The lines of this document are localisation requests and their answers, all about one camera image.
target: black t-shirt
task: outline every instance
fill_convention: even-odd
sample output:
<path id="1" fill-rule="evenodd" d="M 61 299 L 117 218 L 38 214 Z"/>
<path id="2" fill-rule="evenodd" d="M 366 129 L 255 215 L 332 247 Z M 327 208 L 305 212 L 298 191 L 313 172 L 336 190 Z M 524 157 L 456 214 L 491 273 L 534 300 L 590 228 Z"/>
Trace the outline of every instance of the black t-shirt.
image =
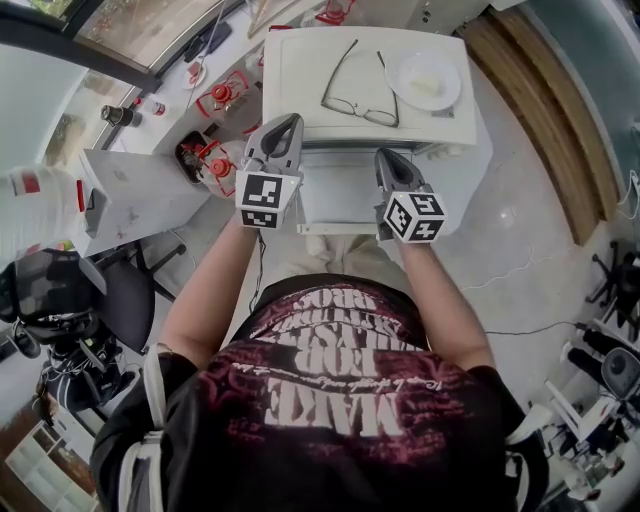
<path id="1" fill-rule="evenodd" d="M 160 358 L 165 510 L 511 510 L 505 436 L 522 419 L 496 371 L 428 350 L 413 302 L 347 276 L 286 279 L 206 371 Z M 127 448 L 152 430 L 139 383 L 92 469 L 116 510 Z"/>

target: red lid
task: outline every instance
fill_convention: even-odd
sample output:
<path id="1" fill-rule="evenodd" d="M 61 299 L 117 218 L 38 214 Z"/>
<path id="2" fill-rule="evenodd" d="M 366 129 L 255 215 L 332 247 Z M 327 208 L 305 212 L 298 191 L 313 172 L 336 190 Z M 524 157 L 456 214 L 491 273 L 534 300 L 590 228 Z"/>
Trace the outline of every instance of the red lid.
<path id="1" fill-rule="evenodd" d="M 216 158 L 211 162 L 211 172 L 218 178 L 224 178 L 231 171 L 231 162 L 229 160 L 223 160 L 222 158 Z"/>
<path id="2" fill-rule="evenodd" d="M 213 88 L 211 94 L 214 100 L 224 103 L 231 99 L 231 87 L 225 84 L 218 84 Z"/>

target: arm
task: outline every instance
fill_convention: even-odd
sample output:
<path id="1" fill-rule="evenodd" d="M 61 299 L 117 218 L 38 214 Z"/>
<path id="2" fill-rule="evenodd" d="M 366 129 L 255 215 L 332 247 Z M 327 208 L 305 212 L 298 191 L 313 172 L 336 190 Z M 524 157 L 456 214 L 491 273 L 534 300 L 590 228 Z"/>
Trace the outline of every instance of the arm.
<path id="1" fill-rule="evenodd" d="M 198 368 L 224 341 L 255 243 L 232 217 L 171 306 L 160 341 Z"/>
<path id="2" fill-rule="evenodd" d="M 487 335 L 431 247 L 399 244 L 432 350 L 468 370 L 495 367 Z"/>

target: floor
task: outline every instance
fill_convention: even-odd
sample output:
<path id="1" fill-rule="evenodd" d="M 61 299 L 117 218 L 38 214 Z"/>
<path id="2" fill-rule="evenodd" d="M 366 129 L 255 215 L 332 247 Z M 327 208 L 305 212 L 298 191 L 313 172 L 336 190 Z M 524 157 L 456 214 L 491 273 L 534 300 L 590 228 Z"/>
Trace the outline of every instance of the floor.
<path id="1" fill-rule="evenodd" d="M 601 278 L 591 255 L 597 252 L 607 257 L 614 228 L 602 223 L 586 247 L 573 245 L 560 203 L 531 143 L 484 75 L 477 68 L 472 75 L 494 156 L 460 228 L 441 238 L 435 251 L 487 331 L 531 331 L 554 322 L 588 318 L 592 310 L 585 307 L 584 297 Z M 233 211 L 230 201 L 212 198 L 177 230 L 196 263 Z M 616 236 L 624 228 L 615 226 Z M 293 216 L 283 230 L 265 233 L 265 241 L 265 272 L 305 250 L 304 238 L 295 234 Z M 177 239 L 164 233 L 152 242 L 150 250 L 161 253 L 175 246 Z M 383 246 L 393 259 L 399 259 L 393 243 Z M 194 268 L 190 256 L 170 262 L 159 275 L 168 289 L 178 292 L 188 280 Z M 256 252 L 231 332 L 248 314 L 257 269 Z M 164 299 L 158 299 L 152 339 L 168 307 Z M 539 395 L 550 372 L 558 372 L 561 346 L 572 333 L 571 326 L 560 325 L 526 336 L 490 334 L 498 370 L 521 404 Z"/>

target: eyeglasses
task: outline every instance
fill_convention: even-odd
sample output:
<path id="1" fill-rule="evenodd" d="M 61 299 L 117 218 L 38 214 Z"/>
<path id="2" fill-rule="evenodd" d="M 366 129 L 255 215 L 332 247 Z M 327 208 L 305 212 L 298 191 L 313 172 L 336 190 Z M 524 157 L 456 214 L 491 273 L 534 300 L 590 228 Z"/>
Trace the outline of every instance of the eyeglasses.
<path id="1" fill-rule="evenodd" d="M 325 89 L 324 95 L 322 96 L 322 101 L 320 102 L 320 105 L 322 105 L 324 108 L 328 108 L 329 110 L 333 110 L 334 112 L 339 112 L 340 114 L 362 117 L 371 123 L 380 124 L 382 126 L 388 126 L 389 128 L 397 128 L 398 124 L 400 124 L 400 118 L 398 117 L 398 98 L 396 97 L 396 93 L 393 91 L 393 89 L 391 89 L 391 92 L 393 93 L 393 103 L 395 105 L 395 114 L 391 114 L 383 110 L 369 109 L 364 113 L 364 115 L 361 116 L 361 115 L 358 115 L 358 113 L 356 112 L 356 107 L 358 106 L 357 103 L 355 105 L 352 105 L 346 100 L 341 100 L 340 98 L 334 98 L 332 96 L 329 96 L 329 89 L 331 89 L 331 84 L 333 83 L 333 79 L 338 74 L 338 69 L 340 69 L 340 65 L 342 64 L 344 59 L 347 58 L 347 55 L 349 55 L 349 52 L 353 49 L 353 47 L 356 44 L 358 44 L 357 39 L 351 44 L 351 46 L 349 46 L 349 49 L 345 52 L 345 54 L 342 56 L 342 58 L 338 62 L 338 65 L 333 70 L 333 73 L 331 74 L 331 78 L 329 78 L 329 83 L 327 84 L 327 88 Z M 380 55 L 380 52 L 376 52 L 376 54 L 378 55 L 378 59 L 380 59 L 380 63 L 382 64 L 382 68 L 384 69 L 384 61 L 382 60 L 382 55 Z"/>

